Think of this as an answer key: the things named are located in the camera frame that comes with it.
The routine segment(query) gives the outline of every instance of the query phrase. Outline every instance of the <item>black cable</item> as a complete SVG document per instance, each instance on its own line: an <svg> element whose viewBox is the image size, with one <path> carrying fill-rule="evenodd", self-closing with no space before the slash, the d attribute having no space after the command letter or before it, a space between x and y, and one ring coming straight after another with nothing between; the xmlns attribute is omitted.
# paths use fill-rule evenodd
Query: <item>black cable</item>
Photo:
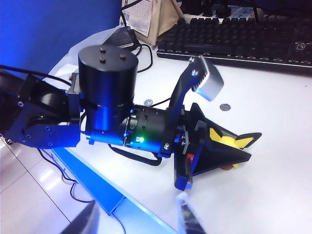
<svg viewBox="0 0 312 234"><path fill-rule="evenodd" d="M241 3L245 4L245 5L248 5L248 6L252 7L252 8L259 8L259 9L262 9L263 11L267 11L268 15L265 18L268 18L271 15L274 15L277 12L280 12L280 11L283 11L283 10L292 10L292 11L305 12L305 13L310 13L310 15L311 15L311 10L305 10L305 9L300 9L300 8L295 8L295 7L283 7L283 8L278 8L278 9L272 10L272 9L269 9L269 8L266 8L266 7L257 6L256 4L250 3L250 2L248 2L246 0L236 0L236 1L241 2Z"/></svg>
<svg viewBox="0 0 312 234"><path fill-rule="evenodd" d="M123 234L126 234L126 230L125 230L125 227L123 226L122 222L115 216L114 212L112 212L112 215L118 221L118 223L121 225Z"/></svg>
<svg viewBox="0 0 312 234"><path fill-rule="evenodd" d="M78 182L77 182L76 180L74 180L74 179L67 178L67 177L65 176L65 174L64 174L64 171L62 170L62 168L61 168L60 166L58 166L56 163L54 163L54 162L48 160L48 159L43 155L43 153L41 152L41 150L40 150L39 148L37 148L37 150L38 150L39 154L41 155L41 157L42 157L44 160L46 160L47 162L51 163L51 164L54 165L56 168L58 168L58 170L62 173L62 178L63 178L63 179L66 179L66 180L71 181L71 182L73 183L73 185L72 185L72 187L71 187L71 189L70 189L70 196L72 197L72 199L74 199L74 200L76 200L76 201L83 202L83 203L89 203L89 202L91 202L91 201L83 201L83 200L80 200L80 199L78 199L78 198L75 198L75 196L74 196L74 194L73 194L73 191L74 191L75 185L78 184Z"/></svg>
<svg viewBox="0 0 312 234"><path fill-rule="evenodd" d="M122 21L123 21L123 25L126 27L127 26L127 22L126 22L126 18L125 18L125 15L123 14L122 10L125 10L125 9L128 9L129 7L132 7L136 4L138 4L140 1L142 0L137 0L137 1L134 1L128 5L125 5L121 8L121 11L120 11L120 15L121 15L121 18L122 18Z"/></svg>
<svg viewBox="0 0 312 234"><path fill-rule="evenodd" d="M257 5L256 5L255 0L252 0L252 4L253 4L254 20L256 23L259 23L259 16L258 16Z"/></svg>
<svg viewBox="0 0 312 234"><path fill-rule="evenodd" d="M141 44L141 45L142 45L142 46L146 46L146 47L149 49L149 51L150 51L150 56L151 56L151 63L150 63L150 65L149 65L147 68L144 68L144 69L142 69L142 70L139 70L138 73L144 72L144 71L146 71L147 69L150 69L151 66L153 65L153 54L152 54L152 50L151 50L150 46L147 45L147 44Z"/></svg>
<svg viewBox="0 0 312 234"><path fill-rule="evenodd" d="M56 168L58 168L58 170L62 173L62 177L63 177L64 179L66 179L66 180L68 180L68 181L71 181L71 182L73 182L73 183L77 183L76 180L67 178L67 177L65 176L65 174L64 174L64 171L60 168L60 166L58 166L56 163L54 163L54 162L48 160L48 159L43 155L43 153L41 152L41 150L40 150L39 148L37 148L37 150L38 150L39 154L41 155L41 157L42 157L44 160L46 160L48 163L51 163L53 166L55 166Z"/></svg>
<svg viewBox="0 0 312 234"><path fill-rule="evenodd" d="M163 100L163 101L158 102L158 103L156 103L156 104L150 105L149 107L158 106L158 105L163 104L164 102L167 102L167 101L169 101L169 100L170 100L170 98L167 98L166 100Z"/></svg>
<svg viewBox="0 0 312 234"><path fill-rule="evenodd" d="M87 114L86 112L83 112L82 115L80 116L80 132L81 133L85 133L85 131L81 130L81 124L82 124L84 118L86 117L86 114Z"/></svg>
<svg viewBox="0 0 312 234"><path fill-rule="evenodd" d="M304 9L299 9L299 8L293 8L293 7L283 7L283 8L278 8L276 10L271 10L270 13L265 17L268 18L272 15L276 15L280 11L299 11L299 12L305 12L305 13L310 13L312 15L312 12L309 10L304 10Z"/></svg>
<svg viewBox="0 0 312 234"><path fill-rule="evenodd" d="M138 56L141 53L141 51L142 51L142 44L140 44L140 48L139 48L138 52L135 54L135 56Z"/></svg>
<svg viewBox="0 0 312 234"><path fill-rule="evenodd" d="M120 154L120 155L122 155L124 157L127 157L129 159L132 159L132 160L135 160L135 161L138 161L138 162L142 162L142 163L145 163L145 164L148 164L148 165L151 165L151 166L158 166L161 163L161 160L162 160L161 157L157 157L156 153L152 153L151 152L154 155L154 157L156 158L156 160L153 160L153 159L148 159L148 158L145 158L145 157L141 157L139 155L132 154L132 153L130 153L128 151L124 151L124 150L112 147L112 145L110 145L110 144L108 144L108 146L109 146L109 148L112 151L114 151L117 154Z"/></svg>
<svg viewBox="0 0 312 234"><path fill-rule="evenodd" d="M130 3L130 4L128 4L128 5L125 5L125 6L123 6L123 7L121 8L121 10L128 9L128 8L130 8L130 7L132 7L132 6L136 5L136 4L138 4L140 1L142 1L142 0L136 0L136 1L134 1L134 2L132 2L132 3Z"/></svg>
<svg viewBox="0 0 312 234"><path fill-rule="evenodd" d="M49 74L45 74L42 72L35 72L35 71L30 71L30 70L26 70L26 69L21 69L21 68L17 68L17 67L10 67L10 66L5 66L5 65L1 65L0 64L0 68L5 69L5 70L10 70L10 71L15 71L15 72L21 72L21 73L26 73L26 74L31 74L31 75L37 75L40 77L44 77L44 78L50 78L50 79L54 79L60 82L63 82L64 84L67 84L69 86L71 86L71 83L69 83L68 81L65 81L61 78L49 75Z"/></svg>
<svg viewBox="0 0 312 234"><path fill-rule="evenodd" d="M123 26L127 27L127 22L126 22L126 18L125 15L123 14L122 10L120 11L120 15L123 21Z"/></svg>
<svg viewBox="0 0 312 234"><path fill-rule="evenodd" d="M74 196L74 188L75 188L76 184L77 183L73 183L72 187L70 188L70 196L72 197L72 199L76 200L76 201L83 202L83 203L90 203L91 201L93 201L93 200L91 200L91 201L83 201L83 200L80 200L78 198L75 198L75 196Z"/></svg>

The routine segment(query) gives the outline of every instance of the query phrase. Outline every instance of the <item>black keyboard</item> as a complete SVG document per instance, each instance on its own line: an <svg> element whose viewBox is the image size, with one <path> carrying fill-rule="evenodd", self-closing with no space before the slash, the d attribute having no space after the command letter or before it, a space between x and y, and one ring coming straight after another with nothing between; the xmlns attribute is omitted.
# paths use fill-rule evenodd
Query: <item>black keyboard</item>
<svg viewBox="0 0 312 234"><path fill-rule="evenodd" d="M312 74L312 20L179 19L158 44L158 57Z"/></svg>

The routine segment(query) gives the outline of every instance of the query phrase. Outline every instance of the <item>robotic arm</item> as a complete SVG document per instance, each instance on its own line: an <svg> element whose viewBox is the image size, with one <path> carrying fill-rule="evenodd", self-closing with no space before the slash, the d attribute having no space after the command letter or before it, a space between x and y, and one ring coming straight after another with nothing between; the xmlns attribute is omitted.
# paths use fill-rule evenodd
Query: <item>robotic arm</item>
<svg viewBox="0 0 312 234"><path fill-rule="evenodd" d="M29 74L22 80L0 70L0 136L21 144L50 149L75 147L83 132L89 143L108 143L115 152L157 166L175 157L175 187L191 188L192 176L248 161L242 151L260 133L237 136L211 122L193 103L186 111L185 94L192 89L212 100L223 86L217 69L203 57L192 58L172 93L166 110L133 104L137 58L110 46L91 46L78 55L79 73L64 91ZM112 147L152 152L145 159Z"/></svg>

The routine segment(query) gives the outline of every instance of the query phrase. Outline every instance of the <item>white table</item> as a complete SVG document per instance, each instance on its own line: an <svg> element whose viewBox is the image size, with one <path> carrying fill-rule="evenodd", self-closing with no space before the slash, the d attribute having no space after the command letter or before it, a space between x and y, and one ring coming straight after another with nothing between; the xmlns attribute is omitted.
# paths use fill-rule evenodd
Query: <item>white table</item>
<svg viewBox="0 0 312 234"><path fill-rule="evenodd" d="M168 98L188 65L158 58L156 51L153 54L154 65L137 76L135 104ZM138 58L139 69L148 65L147 51ZM220 94L208 102L190 91L184 101L186 110L197 102L206 117L222 127L238 135L263 135L247 148L252 154L249 162L194 177L187 193L195 213L210 234L308 233L312 224L312 78L217 68L225 83ZM231 110L221 111L222 103L230 104ZM173 156L152 167L120 156L104 143L89 145L84 135L69 150L156 220L177 230L175 197L180 191L174 187Z"/></svg>

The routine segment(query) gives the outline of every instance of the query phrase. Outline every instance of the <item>black strap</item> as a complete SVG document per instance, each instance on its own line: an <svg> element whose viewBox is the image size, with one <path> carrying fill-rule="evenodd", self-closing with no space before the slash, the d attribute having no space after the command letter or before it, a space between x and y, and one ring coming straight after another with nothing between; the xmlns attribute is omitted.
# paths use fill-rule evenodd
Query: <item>black strap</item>
<svg viewBox="0 0 312 234"><path fill-rule="evenodd" d="M134 1L134 2L132 2L132 3L130 3L130 4L128 4L128 5L125 5L125 6L123 6L123 7L121 8L121 10L128 9L129 7L132 7L132 6L136 5L136 4L139 3L140 1L142 1L142 0L136 0L136 1Z"/></svg>
<svg viewBox="0 0 312 234"><path fill-rule="evenodd" d="M135 161L143 162L143 163L151 165L151 166L158 166L161 163L161 160L162 160L161 157L157 157L156 153L152 153L151 152L154 155L154 157L156 158L156 160L152 160L152 159L141 157L139 155L135 155L135 154L132 154L130 152L127 152L127 151L124 151L124 150L112 147L110 144L108 144L108 146L109 146L109 148L111 148L112 151L114 151L117 154L120 154L122 156L125 156L125 157L127 157L129 159L132 159L132 160L135 160Z"/></svg>

